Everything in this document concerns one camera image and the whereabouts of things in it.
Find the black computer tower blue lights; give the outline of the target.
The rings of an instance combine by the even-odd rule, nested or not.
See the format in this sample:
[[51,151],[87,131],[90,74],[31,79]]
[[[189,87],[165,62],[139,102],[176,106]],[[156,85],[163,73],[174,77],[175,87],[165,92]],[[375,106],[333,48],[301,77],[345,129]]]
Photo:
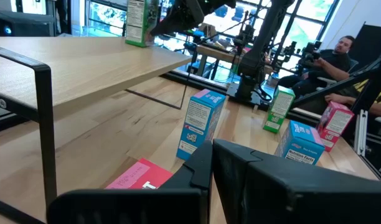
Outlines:
[[0,10],[1,37],[53,37],[53,16]]

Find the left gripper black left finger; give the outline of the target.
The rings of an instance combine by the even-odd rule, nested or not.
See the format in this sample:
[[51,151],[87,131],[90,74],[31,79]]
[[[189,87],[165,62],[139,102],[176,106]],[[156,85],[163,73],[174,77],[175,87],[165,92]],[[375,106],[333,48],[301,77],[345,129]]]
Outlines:
[[73,190],[47,209],[48,224],[208,224],[213,145],[200,145],[158,189]]

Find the blue Rice Krispies cereal box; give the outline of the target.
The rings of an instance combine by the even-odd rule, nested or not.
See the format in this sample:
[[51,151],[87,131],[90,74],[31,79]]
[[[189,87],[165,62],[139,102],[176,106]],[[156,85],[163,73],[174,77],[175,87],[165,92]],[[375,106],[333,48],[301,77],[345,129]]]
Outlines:
[[314,127],[290,121],[275,155],[298,162],[316,165],[325,145]]
[[205,141],[211,141],[225,102],[225,95],[204,89],[190,98],[176,156],[188,160]]

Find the red Froot Loops cereal box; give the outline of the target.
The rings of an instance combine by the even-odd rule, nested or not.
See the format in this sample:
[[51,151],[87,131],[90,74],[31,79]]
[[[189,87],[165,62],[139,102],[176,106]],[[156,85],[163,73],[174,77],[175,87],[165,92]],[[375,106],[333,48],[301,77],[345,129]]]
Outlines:
[[317,125],[317,131],[327,152],[331,152],[354,113],[340,103],[330,101]]
[[106,189],[158,189],[172,173],[142,158],[110,183]]

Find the green Apple Jacks cereal box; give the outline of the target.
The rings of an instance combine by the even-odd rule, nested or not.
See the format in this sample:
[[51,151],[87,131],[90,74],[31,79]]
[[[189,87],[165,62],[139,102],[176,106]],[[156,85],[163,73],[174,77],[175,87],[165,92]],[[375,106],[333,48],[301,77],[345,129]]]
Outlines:
[[159,0],[128,0],[127,8],[125,42],[138,47],[154,45],[150,32],[158,21]]
[[267,111],[266,121],[263,129],[277,133],[292,105],[295,94],[292,89],[278,85],[274,92],[273,101]]

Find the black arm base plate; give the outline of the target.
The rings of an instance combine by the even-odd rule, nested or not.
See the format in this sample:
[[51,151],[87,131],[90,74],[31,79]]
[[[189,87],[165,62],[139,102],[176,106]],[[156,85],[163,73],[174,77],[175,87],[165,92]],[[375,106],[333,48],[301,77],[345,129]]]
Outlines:
[[263,91],[259,85],[251,89],[245,87],[244,84],[231,83],[227,89],[226,95],[232,101],[241,103],[247,106],[260,106],[267,107],[270,105],[273,97]]

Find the black panel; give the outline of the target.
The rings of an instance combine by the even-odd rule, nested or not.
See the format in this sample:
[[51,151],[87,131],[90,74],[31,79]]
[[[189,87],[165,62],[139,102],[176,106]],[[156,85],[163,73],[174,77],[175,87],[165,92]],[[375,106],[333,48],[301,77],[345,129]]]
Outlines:
[[355,38],[349,57],[358,61],[350,74],[370,65],[381,54],[381,27],[364,24]]

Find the wooden shelf black metal frame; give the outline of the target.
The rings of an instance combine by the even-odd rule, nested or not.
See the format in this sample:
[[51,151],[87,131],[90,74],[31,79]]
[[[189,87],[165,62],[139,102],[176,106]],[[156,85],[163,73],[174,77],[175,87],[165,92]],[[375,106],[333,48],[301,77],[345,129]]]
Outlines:
[[[162,75],[190,57],[120,37],[0,37],[0,47],[52,70],[58,193],[104,188],[140,158],[177,168],[194,90]],[[32,121],[0,132],[0,200],[45,220],[39,128]]]

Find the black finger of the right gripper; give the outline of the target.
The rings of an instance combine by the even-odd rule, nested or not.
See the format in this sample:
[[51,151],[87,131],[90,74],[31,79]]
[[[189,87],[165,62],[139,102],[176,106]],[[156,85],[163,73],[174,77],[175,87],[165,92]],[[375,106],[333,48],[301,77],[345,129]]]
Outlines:
[[203,22],[203,0],[175,0],[169,14],[151,30],[152,36],[180,32],[197,27]]

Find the person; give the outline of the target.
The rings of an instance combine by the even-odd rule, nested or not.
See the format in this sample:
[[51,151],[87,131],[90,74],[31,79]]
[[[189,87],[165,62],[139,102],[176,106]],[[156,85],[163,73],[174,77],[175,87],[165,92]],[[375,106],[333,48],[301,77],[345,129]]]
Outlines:
[[316,91],[318,87],[324,87],[325,82],[319,80],[323,77],[331,80],[339,80],[330,75],[329,68],[337,68],[343,72],[350,69],[348,51],[352,48],[355,38],[351,35],[343,36],[334,49],[320,51],[321,56],[314,60],[313,64],[302,75],[290,75],[279,80],[278,86],[293,90],[296,98]]
[[[331,93],[329,95],[326,95],[324,99],[327,102],[333,101],[343,105],[353,105],[356,101],[355,96],[359,96],[359,94],[364,89],[367,82],[368,80],[364,80],[362,82],[354,84],[353,87],[350,90],[348,90],[348,93],[341,93],[341,94]],[[381,91],[376,97],[373,105],[370,107],[369,112],[376,116],[381,117]]]

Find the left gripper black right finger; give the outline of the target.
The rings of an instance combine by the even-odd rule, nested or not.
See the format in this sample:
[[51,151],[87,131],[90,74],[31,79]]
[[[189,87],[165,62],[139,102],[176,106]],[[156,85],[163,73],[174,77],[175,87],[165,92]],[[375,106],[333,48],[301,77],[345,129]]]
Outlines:
[[213,141],[227,224],[381,224],[381,181]]

